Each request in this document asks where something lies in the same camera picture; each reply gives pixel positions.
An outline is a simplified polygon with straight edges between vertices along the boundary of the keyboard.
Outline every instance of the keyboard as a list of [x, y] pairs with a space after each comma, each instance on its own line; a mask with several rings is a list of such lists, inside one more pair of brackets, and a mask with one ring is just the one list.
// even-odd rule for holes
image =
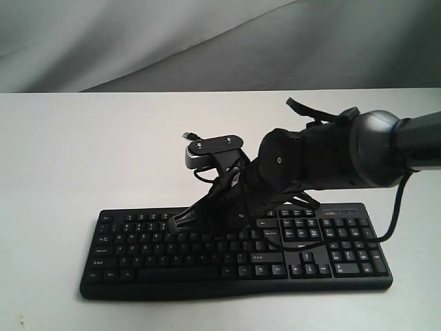
[[[160, 301], [379, 290], [392, 284], [380, 245], [355, 241], [376, 237], [361, 203], [322, 204], [317, 211], [281, 205], [248, 228], [217, 237], [167, 232], [167, 218], [184, 209], [101, 211], [80, 284], [82, 296]], [[286, 248], [323, 239], [339, 242], [286, 252], [264, 237]]]

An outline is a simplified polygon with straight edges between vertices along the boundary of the white tabletop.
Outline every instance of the white tabletop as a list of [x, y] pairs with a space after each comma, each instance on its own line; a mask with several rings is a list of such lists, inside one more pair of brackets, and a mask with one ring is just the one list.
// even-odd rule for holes
[[[100, 210], [193, 203], [209, 185], [185, 168], [181, 134], [237, 134], [254, 158], [273, 128], [304, 128], [289, 96], [335, 114], [358, 106], [416, 117], [441, 106], [441, 89], [0, 94], [0, 330], [437, 330], [441, 172], [414, 175], [404, 191], [382, 245], [394, 276], [386, 292], [162, 303], [79, 295]], [[311, 195], [364, 202], [383, 233], [395, 189]]]

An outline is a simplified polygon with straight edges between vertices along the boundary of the space bar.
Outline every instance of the space bar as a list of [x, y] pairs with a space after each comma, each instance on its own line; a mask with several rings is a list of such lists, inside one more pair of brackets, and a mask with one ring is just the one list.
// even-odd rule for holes
[[219, 278], [217, 267], [141, 269], [138, 281], [201, 281]]

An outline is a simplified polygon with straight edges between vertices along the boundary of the computer keyboard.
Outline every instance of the computer keyboard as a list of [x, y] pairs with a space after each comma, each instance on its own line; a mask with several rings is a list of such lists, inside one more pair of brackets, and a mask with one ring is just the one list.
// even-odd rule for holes
[[[168, 233], [165, 221], [182, 210], [101, 211], [80, 284], [83, 297], [183, 300], [392, 284], [380, 245], [361, 241], [376, 237], [361, 203], [322, 204], [317, 211], [282, 205], [239, 233], [217, 237]], [[285, 252], [264, 237], [286, 248], [339, 242]]]

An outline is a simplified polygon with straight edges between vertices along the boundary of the robotic arm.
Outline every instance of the robotic arm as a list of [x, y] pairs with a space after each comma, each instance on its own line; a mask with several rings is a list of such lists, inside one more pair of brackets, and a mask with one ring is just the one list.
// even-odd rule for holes
[[[399, 119], [383, 110], [360, 114], [350, 108], [335, 116], [291, 98], [287, 104], [313, 121], [300, 132], [274, 129], [253, 161], [237, 136], [195, 137], [186, 166], [212, 187], [168, 220], [172, 232], [237, 232], [285, 202], [318, 209], [306, 190], [388, 188], [412, 172], [441, 169], [441, 112]], [[213, 168], [213, 181], [198, 175]]]

